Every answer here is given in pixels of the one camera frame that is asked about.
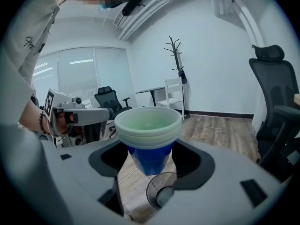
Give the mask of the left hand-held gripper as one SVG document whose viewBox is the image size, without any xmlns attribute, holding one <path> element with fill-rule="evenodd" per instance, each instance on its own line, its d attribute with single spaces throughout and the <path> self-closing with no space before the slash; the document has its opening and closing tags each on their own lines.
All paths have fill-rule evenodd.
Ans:
<svg viewBox="0 0 300 225">
<path fill-rule="evenodd" d="M 63 147 L 72 147 L 99 141 L 107 121 L 114 120 L 117 113 L 112 108 L 86 108 L 80 97 L 49 89 L 44 106 L 53 136 L 60 137 Z M 58 127 L 59 114 L 64 114 L 65 133 Z"/>
</svg>

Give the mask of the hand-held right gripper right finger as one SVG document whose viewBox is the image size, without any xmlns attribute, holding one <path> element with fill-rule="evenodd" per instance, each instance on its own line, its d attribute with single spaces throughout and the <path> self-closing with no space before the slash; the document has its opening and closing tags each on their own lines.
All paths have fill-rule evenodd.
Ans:
<svg viewBox="0 0 300 225">
<path fill-rule="evenodd" d="M 174 193 L 149 225 L 254 225 L 283 185 L 248 157 L 230 149 L 178 139 Z"/>
</svg>

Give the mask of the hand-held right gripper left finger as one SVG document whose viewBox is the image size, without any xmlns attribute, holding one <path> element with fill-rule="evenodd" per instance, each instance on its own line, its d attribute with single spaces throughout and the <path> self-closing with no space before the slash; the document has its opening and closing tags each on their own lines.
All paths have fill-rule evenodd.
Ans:
<svg viewBox="0 0 300 225">
<path fill-rule="evenodd" d="M 128 151 L 119 140 L 55 148 L 42 141 L 50 174 L 67 206 L 72 225 L 127 225 L 118 173 Z"/>
</svg>

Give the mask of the person's left hand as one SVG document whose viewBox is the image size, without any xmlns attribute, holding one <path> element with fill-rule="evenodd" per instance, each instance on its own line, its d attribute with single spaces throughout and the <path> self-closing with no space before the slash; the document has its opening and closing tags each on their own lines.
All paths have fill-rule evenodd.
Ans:
<svg viewBox="0 0 300 225">
<path fill-rule="evenodd" d="M 56 128 L 59 134 L 67 134 L 70 132 L 69 123 L 73 122 L 73 114 L 70 112 L 59 112 L 56 114 Z"/>
</svg>

